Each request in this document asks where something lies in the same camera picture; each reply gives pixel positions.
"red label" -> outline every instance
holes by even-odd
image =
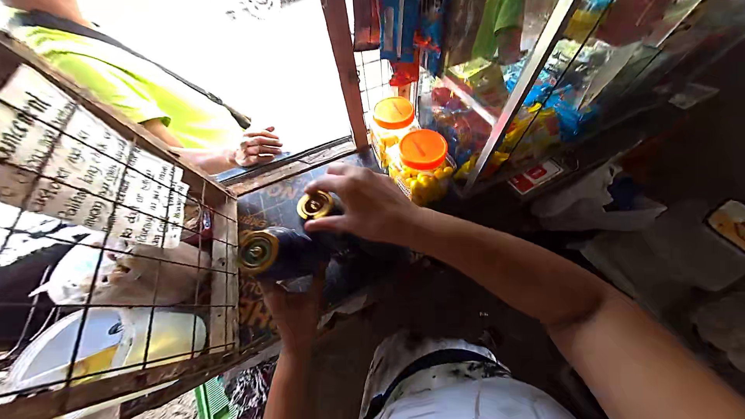
[[[510,179],[510,183],[512,183],[512,185],[520,192],[527,192],[533,188],[533,182],[530,182],[530,180],[522,174],[518,174]]]
[[[533,179],[540,179],[541,177],[546,175],[546,169],[543,168],[543,165],[538,165],[534,168],[532,168],[529,171],[526,171],[525,174],[532,177]]]

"orange lid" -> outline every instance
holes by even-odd
[[[414,120],[414,107],[401,96],[393,96],[378,102],[372,119],[382,128],[398,130],[406,128]]]
[[[399,149],[401,163],[417,170],[432,170],[445,160],[448,143],[436,131],[416,130],[401,139]]]

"wooden frame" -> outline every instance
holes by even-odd
[[[189,196],[201,201],[203,207],[213,214],[213,237],[223,242],[213,241],[212,267],[223,273],[213,272],[212,275],[211,305],[219,307],[212,307],[210,310],[209,342],[204,350],[209,353],[201,351],[199,356],[192,359],[155,367],[145,364],[138,371],[95,379],[60,390],[45,391],[33,397],[17,397],[12,402],[0,404],[0,417],[49,418],[176,379],[198,377],[205,381],[269,345],[270,342],[260,344],[243,353],[238,347],[238,269],[235,262],[238,224],[235,195],[225,186],[215,182],[207,173],[172,153],[165,143],[143,127],[102,104],[91,93],[51,68],[25,45],[11,39],[5,33],[0,33],[0,85],[4,84],[22,64],[44,75],[125,139],[183,168],[183,181],[190,186]]]
[[[352,137],[357,149],[367,147],[367,127],[365,126],[360,80],[357,76],[352,34],[349,32],[349,18],[344,0],[321,0],[326,27],[329,30],[331,48],[339,71],[341,91],[344,94],[346,113],[352,126]]]

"person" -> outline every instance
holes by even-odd
[[[244,132],[234,111],[97,32],[77,0],[2,1],[17,9],[13,37],[208,173],[268,163],[282,153],[273,127]]]
[[[463,272],[538,319],[609,418],[745,418],[745,401],[716,374],[628,297],[574,263],[509,234],[417,207],[389,178],[366,168],[331,166],[306,188],[316,190],[338,194],[346,211],[309,221],[306,230],[343,231],[406,246]],[[261,285],[284,344],[265,419],[312,417],[307,386],[318,283],[307,294]],[[371,374],[379,366],[379,352],[387,350],[381,347]],[[442,354],[448,348],[434,349]],[[464,350],[473,355],[464,357]],[[388,387],[365,395],[369,405],[361,418],[571,418],[547,394],[513,379],[499,364],[487,368],[495,363],[486,348],[452,351],[439,359],[420,357],[393,379],[388,374],[381,380]],[[443,364],[469,363],[469,374],[440,376],[451,370]],[[370,379],[366,392],[374,387]]]

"hand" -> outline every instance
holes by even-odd
[[[284,351],[291,355],[307,355],[315,340],[326,264],[319,266],[307,292],[287,292],[271,281],[259,283],[264,302],[282,337]]]
[[[375,242],[403,244],[421,209],[383,174],[368,168],[332,165],[326,176],[310,182],[306,192],[333,192],[344,205],[344,215],[305,223],[307,231],[346,231]]]
[[[231,151],[228,160],[238,166],[252,166],[255,164],[269,163],[274,160],[274,155],[281,154],[282,143],[279,137],[272,134],[274,127],[262,131],[247,131],[243,134],[245,140],[238,150]]]

